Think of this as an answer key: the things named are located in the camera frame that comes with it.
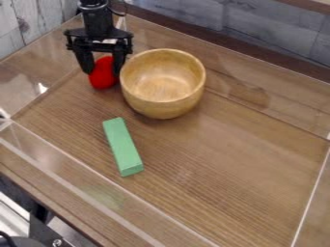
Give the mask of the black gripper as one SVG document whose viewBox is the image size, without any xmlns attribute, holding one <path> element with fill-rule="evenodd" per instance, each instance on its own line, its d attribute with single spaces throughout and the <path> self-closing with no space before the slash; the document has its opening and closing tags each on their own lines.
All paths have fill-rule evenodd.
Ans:
<svg viewBox="0 0 330 247">
<path fill-rule="evenodd" d="M 91 74 L 95 66 L 94 52 L 113 53 L 114 74 L 119 75 L 127 55 L 133 53 L 133 33 L 114 28 L 105 36 L 90 36 L 85 28 L 63 32 L 67 49 L 75 53 L 82 71 Z"/>
</svg>

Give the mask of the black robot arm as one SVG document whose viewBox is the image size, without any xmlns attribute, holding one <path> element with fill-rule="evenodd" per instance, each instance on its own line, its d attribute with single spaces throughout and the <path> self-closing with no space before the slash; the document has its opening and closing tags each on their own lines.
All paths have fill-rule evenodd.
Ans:
<svg viewBox="0 0 330 247">
<path fill-rule="evenodd" d="M 85 26 L 63 32 L 67 38 L 66 47 L 75 54 L 82 71 L 91 74 L 95 69 L 94 52 L 111 53 L 113 70 L 121 74 L 127 55 L 133 53 L 134 34 L 119 29 L 114 24 L 111 0 L 79 0 L 78 9 L 83 15 Z"/>
</svg>

